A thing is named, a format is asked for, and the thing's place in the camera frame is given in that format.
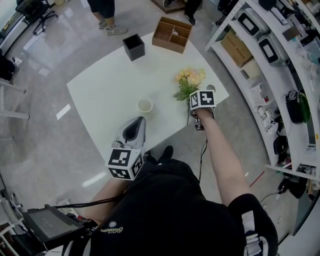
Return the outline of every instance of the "white table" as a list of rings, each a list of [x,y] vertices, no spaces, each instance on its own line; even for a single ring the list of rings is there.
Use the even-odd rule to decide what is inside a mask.
[[[105,161],[116,132],[128,120],[146,119],[146,150],[164,141],[187,125],[187,105],[173,97],[179,91],[175,81],[180,69],[203,68],[207,85],[215,86],[216,104],[229,95],[202,55],[188,41],[183,54],[152,45],[153,33],[143,36],[145,56],[130,61],[120,47],[88,67],[67,87],[75,107]],[[139,98],[153,101],[150,113],[137,110]]]

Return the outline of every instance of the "black shorts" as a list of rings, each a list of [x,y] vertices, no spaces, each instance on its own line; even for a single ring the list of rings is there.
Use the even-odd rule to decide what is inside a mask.
[[[105,19],[115,16],[115,0],[87,0],[91,12],[100,13]]]

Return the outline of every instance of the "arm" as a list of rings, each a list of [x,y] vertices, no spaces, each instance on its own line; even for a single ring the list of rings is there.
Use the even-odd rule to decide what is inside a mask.
[[[205,129],[211,163],[216,176],[222,203],[228,206],[234,199],[251,194],[240,160],[221,132],[211,113],[205,108],[196,110]]]
[[[128,187],[129,181],[111,178],[103,188],[95,195],[93,201],[102,199],[113,198],[122,194]],[[110,214],[110,211],[116,206],[116,202],[102,203],[94,206],[90,206],[85,211],[85,217],[95,221],[100,225],[106,217]]]

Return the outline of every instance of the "cardboard box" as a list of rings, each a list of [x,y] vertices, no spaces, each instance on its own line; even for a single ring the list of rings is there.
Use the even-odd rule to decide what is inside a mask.
[[[236,36],[236,32],[233,29],[225,35],[221,45],[239,68],[253,58],[245,43]]]
[[[138,34],[134,34],[122,40],[124,50],[131,61],[145,55],[145,43]]]
[[[175,19],[162,17],[152,37],[152,44],[182,54],[192,26]]]

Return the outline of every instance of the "tile floor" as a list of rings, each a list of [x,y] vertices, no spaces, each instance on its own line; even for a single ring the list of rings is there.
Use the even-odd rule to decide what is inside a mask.
[[[56,204],[69,197],[71,202],[88,202],[109,179],[104,161],[91,140],[73,104],[66,84],[100,58],[122,46],[122,39],[154,31],[164,14],[149,0],[116,0],[116,21],[129,28],[128,34],[107,36],[97,28],[87,0],[71,0],[54,7],[59,15],[48,22],[46,31],[34,36],[29,29],[9,53],[22,60],[14,84],[26,88],[26,94],[6,91],[10,110],[29,113],[30,119],[0,119],[2,136],[13,135],[13,141],[0,141],[0,172],[6,187],[14,191],[25,209]],[[184,21],[183,12],[168,15]],[[281,174],[266,170],[268,156],[262,137],[240,90],[229,72],[205,46],[212,24],[203,11],[195,14],[196,26],[190,40],[203,55],[229,93],[216,108],[216,119],[239,156],[258,199],[277,191]],[[57,113],[66,105],[70,110],[59,120]],[[203,133],[187,126],[155,148],[165,144],[175,148],[174,157],[187,162],[199,174]],[[220,202],[208,152],[204,155],[201,188],[208,200]],[[281,238],[295,222],[293,214],[298,200],[290,193],[268,197],[263,203]]]

